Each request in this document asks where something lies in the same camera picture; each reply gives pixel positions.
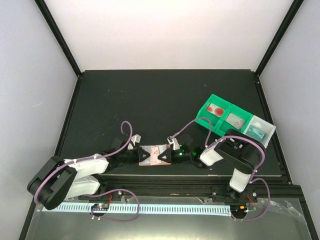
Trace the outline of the pink leather card holder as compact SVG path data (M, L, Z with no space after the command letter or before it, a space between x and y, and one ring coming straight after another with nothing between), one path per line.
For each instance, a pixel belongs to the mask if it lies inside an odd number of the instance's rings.
M138 165L145 166L165 166L172 163L171 146L161 145L142 145L138 148Z

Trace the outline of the white vip card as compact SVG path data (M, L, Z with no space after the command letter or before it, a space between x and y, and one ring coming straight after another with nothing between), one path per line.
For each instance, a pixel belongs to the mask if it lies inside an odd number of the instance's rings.
M166 145L156 145L156 146L151 147L151 149L150 149L150 164L151 165L157 165L157 164L161 164L163 162L158 159L158 155L160 155L158 148L166 149L167 146Z
M246 121L244 119L242 119L241 117L230 113L227 118L225 119L225 121L232 125L234 128L236 128L237 130L241 130L241 128L245 125Z

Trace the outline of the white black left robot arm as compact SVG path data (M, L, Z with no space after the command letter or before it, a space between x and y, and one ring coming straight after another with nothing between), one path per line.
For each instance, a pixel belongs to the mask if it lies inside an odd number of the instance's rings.
M139 162L138 148L141 136L135 134L128 144L124 135L113 142L112 148L96 153L84 160L51 157L27 185L27 191L36 197L35 202L47 210L53 210L63 201L92 195L103 199L108 192L97 175Z

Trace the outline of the green bin with red card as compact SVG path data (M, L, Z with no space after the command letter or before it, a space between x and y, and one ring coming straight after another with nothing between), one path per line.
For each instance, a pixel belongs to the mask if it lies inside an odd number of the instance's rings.
M231 106L232 103L229 101L212 94L198 111L195 122L209 130L210 120L211 130L214 132L227 117L227 111Z

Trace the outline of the red white april card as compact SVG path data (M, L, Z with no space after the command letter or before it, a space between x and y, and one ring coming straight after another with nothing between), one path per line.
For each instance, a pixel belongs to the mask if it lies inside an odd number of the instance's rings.
M207 107L206 107L206 110L215 115L216 117L220 118L224 113L225 113L225 110L220 107L220 106L217 106L216 104L214 103L210 103Z

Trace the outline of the white VIP card in bin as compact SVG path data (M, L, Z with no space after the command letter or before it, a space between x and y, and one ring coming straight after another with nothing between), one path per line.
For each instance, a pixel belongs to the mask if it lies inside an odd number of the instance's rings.
M241 128L245 125L246 121L244 119L242 119L241 117L230 113L227 118L225 119L225 121L232 125L234 128L236 128L237 130L241 130Z

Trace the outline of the teal card in clear bin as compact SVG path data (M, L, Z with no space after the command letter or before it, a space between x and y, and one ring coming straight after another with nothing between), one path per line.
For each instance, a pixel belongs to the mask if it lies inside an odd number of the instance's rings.
M250 125L246 132L246 135L259 142L262 142L266 136L266 133L258 127Z

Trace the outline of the left controller circuit board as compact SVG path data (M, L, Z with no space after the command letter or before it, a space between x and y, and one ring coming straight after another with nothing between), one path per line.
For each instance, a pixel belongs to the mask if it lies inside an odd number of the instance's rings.
M93 211L107 211L108 209L109 209L108 203L95 203L91 207L91 210L93 210Z

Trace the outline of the controller circuit board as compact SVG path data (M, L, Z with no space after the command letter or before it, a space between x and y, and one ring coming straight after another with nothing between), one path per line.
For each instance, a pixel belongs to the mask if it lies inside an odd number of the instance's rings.
M242 214L255 211L257 207L253 205L232 205L230 211L232 214Z
M91 210L93 210L93 211L107 211L108 209L109 209L108 203L95 203L91 207Z

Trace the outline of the green middle bin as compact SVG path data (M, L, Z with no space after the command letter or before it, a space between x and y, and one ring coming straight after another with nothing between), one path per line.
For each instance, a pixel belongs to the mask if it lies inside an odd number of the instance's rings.
M231 104L218 121L215 133L221 137L230 129L244 133L252 117L252 113Z

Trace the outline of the right controller circuit board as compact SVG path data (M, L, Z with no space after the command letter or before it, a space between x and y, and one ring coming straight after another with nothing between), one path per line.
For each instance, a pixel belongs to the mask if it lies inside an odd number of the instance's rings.
M230 211L232 214L242 214L255 211L257 207L253 205L232 205Z

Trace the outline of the clear white bin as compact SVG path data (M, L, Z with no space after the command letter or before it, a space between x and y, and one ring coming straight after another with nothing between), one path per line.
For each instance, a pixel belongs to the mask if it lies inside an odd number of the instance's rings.
M253 115L243 134L260 142L266 149L275 130L276 127L273 124L263 120L256 115Z

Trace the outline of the black corner frame post left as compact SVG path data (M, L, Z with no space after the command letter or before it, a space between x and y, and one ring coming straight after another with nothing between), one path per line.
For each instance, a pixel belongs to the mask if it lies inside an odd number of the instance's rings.
M77 77L82 75L82 71L80 70L63 34L61 33L49 7L47 6L44 0L35 0L34 1L40 10L42 16L44 17L45 22L50 28L52 34L54 35L58 45L60 46L62 52L64 53L69 65L71 66L73 72Z

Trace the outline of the black corner frame post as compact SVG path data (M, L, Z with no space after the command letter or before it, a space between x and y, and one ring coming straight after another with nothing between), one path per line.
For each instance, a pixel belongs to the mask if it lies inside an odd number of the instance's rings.
M289 26L291 25L293 19L295 18L296 14L298 13L299 9L301 8L304 0L294 0L290 5L288 11L286 12L281 24L279 25L272 41L270 42L266 52L263 55L257 69L255 70L255 75L260 77L266 68L268 62L270 61L271 57L273 56L275 50L277 49L279 43L281 42L282 38L284 37L286 31L288 30Z
M63 34L61 33L49 7L47 6L44 0L35 0L34 1L40 10L42 16L44 17L45 22L50 28L52 34L54 35L58 45L60 46L62 52L64 53L69 65L71 66L73 72L77 77L82 75L82 71L80 70Z

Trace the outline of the black corner frame post right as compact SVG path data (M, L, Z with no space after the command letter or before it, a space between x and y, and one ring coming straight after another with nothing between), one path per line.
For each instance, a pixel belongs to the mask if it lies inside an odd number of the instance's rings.
M291 25L293 19L295 18L296 14L298 13L299 9L301 8L304 0L294 0L290 5L288 11L286 12L281 24L279 25L272 41L270 42L266 52L263 55L257 69L255 70L255 75L260 77L266 68L268 62L270 61L271 57L273 56L275 50L277 49L279 43L281 42L282 38L284 37L286 31L288 30L289 26Z

